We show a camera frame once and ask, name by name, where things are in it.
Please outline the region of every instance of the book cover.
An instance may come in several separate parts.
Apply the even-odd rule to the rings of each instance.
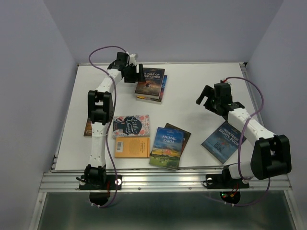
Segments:
[[[149,136],[149,115],[115,116],[113,138]]]
[[[92,136],[92,123],[90,118],[87,119],[86,125],[85,125],[85,130],[84,130],[84,137],[91,137]]]
[[[177,170],[182,151],[184,133],[175,129],[157,130],[153,150],[150,154],[150,165]]]
[[[163,95],[164,95],[164,89],[165,89],[166,80],[167,80],[167,75],[164,75],[159,99],[154,99],[154,98],[150,98],[150,97],[137,96],[136,100],[143,101],[143,102],[150,102],[150,103],[154,103],[154,104],[162,104],[162,99],[163,99]]]
[[[201,145],[224,164],[238,149],[240,135],[239,130],[224,122]]]
[[[138,82],[135,95],[159,99],[165,69],[143,68],[146,82]]]
[[[148,158],[149,138],[116,138],[115,157]]]
[[[182,152],[183,152],[184,148],[186,147],[187,142],[188,142],[188,140],[189,140],[189,138],[191,136],[191,133],[189,133],[189,132],[187,132],[187,131],[185,131],[185,130],[183,130],[181,128],[178,128],[178,127],[176,127],[174,125],[171,125],[170,123],[167,123],[165,125],[165,128],[172,128],[172,129],[176,129],[176,130],[184,132],[183,143],[182,143],[182,150],[181,150],[181,154],[182,154]]]

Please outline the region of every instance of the animal farm book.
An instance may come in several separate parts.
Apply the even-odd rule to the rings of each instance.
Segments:
[[[161,128],[157,130],[153,150],[150,154],[150,165],[177,170],[184,132],[175,129]]]

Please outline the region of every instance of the dark gray book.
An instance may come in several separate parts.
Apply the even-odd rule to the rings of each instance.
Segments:
[[[146,82],[138,82],[135,95],[159,99],[165,69],[143,68]]]
[[[201,145],[224,164],[238,149],[240,135],[239,130],[224,122]]]

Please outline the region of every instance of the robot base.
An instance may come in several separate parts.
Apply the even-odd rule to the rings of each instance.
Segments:
[[[122,182],[122,175],[117,175],[118,178],[118,186],[117,190],[121,190],[121,182]],[[89,184],[85,183],[84,185],[79,185],[80,190],[107,190],[107,185],[110,182],[110,190],[116,189],[115,184],[115,175],[106,175],[106,182],[104,184]]]
[[[242,179],[224,179],[222,174],[208,174],[203,185],[208,189],[233,189],[238,185],[238,188],[249,188],[249,183],[245,184]]]

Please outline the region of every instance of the white enclosure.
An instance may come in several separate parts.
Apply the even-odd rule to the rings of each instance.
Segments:
[[[248,62],[265,96],[265,126],[290,139],[289,177],[306,220],[306,11],[305,0],[4,1],[0,229],[28,228],[61,138],[76,63],[107,45],[138,53],[140,62]],[[93,60],[108,63],[115,54]]]

